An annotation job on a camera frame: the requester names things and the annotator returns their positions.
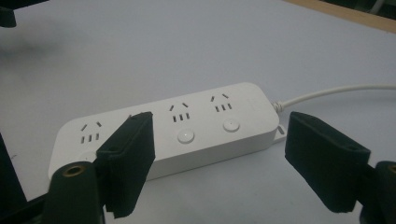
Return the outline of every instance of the power cord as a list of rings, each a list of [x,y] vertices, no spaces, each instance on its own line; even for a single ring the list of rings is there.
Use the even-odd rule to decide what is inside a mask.
[[[324,95],[335,94],[338,92],[363,91],[363,90],[396,91],[396,85],[352,85],[352,86],[337,87],[337,88],[327,89],[325,91],[316,91],[284,102],[276,101],[273,102],[272,105],[276,113],[281,113],[285,110],[286,107],[298,104],[302,101],[310,100]]]

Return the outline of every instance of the white power strip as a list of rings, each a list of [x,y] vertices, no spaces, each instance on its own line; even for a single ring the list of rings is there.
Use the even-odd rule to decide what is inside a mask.
[[[263,150],[286,137],[262,90],[251,83],[202,91],[67,122],[56,137],[49,178],[96,150],[129,117],[153,114],[156,159],[148,180]]]

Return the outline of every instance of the cable strain relief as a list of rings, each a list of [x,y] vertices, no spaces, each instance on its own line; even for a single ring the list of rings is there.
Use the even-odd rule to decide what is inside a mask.
[[[272,106],[274,107],[276,113],[281,113],[285,110],[285,107],[282,105],[282,102],[280,101],[273,102]]]

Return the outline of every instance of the power outlet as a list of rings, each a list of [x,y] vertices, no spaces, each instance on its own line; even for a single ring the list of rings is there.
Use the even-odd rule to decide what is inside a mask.
[[[67,122],[58,132],[49,177],[95,152],[129,117],[153,114],[156,159],[148,179],[263,150],[286,137],[262,90],[240,83]]]

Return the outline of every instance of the table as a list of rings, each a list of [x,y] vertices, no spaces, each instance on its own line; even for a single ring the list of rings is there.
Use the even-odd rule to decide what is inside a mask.
[[[0,132],[28,200],[48,190],[70,119],[243,81],[271,101],[396,82],[396,35],[279,0],[53,0],[0,30]],[[396,161],[396,95],[335,94],[288,108]],[[149,181],[134,213],[107,223],[359,223],[336,215],[284,159],[285,143]]]

